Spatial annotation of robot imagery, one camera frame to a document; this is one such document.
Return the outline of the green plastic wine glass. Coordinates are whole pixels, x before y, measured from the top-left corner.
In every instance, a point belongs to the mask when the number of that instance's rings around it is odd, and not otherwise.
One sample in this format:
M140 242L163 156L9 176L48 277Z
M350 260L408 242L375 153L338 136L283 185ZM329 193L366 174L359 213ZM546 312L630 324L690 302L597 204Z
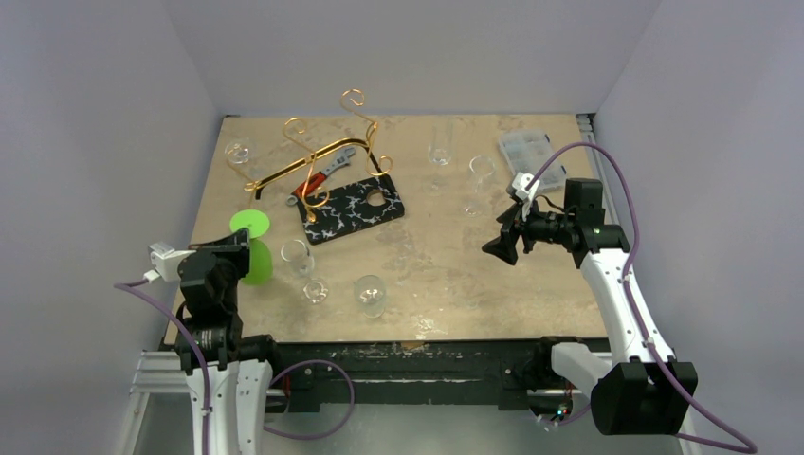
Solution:
M229 220L229 228L235 232L246 228L250 240L250 266L243 283L258 286L267 283L273 276L273 259L268 246L261 237L268 233L270 220L257 209L244 209L236 212Z

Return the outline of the clear round wine glass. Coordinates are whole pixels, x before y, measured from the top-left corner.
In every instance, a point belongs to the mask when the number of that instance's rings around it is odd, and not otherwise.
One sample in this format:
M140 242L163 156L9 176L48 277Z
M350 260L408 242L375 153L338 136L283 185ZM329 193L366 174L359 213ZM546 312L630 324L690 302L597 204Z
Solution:
M236 137L225 146L224 155L229 165L245 166L253 162L255 143L248 137Z

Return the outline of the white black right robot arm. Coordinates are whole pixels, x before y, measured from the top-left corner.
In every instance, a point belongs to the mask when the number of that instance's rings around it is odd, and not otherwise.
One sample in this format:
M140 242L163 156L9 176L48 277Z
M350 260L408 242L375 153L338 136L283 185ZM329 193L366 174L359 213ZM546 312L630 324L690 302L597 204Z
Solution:
M560 211L542 211L539 181L517 173L507 188L513 205L497 221L500 234L482 250L508 264L517 245L560 245L593 291L611 349L610 361L579 341L560 341L532 361L539 383L565 378L590 399L595 427L604 435L675 435L681 429L698 375L680 362L660 335L628 264L631 247L620 226L605 220L603 185L590 178L567 181Z

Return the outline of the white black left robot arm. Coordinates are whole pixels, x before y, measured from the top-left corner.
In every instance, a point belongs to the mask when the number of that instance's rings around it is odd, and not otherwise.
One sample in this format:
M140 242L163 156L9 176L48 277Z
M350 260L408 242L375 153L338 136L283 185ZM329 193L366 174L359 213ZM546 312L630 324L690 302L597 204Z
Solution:
M238 283L250 257L250 232L241 227L190 246L177 266L183 307L174 347L189 388L197 454L255 453L267 388L282 378L273 338L242 335Z

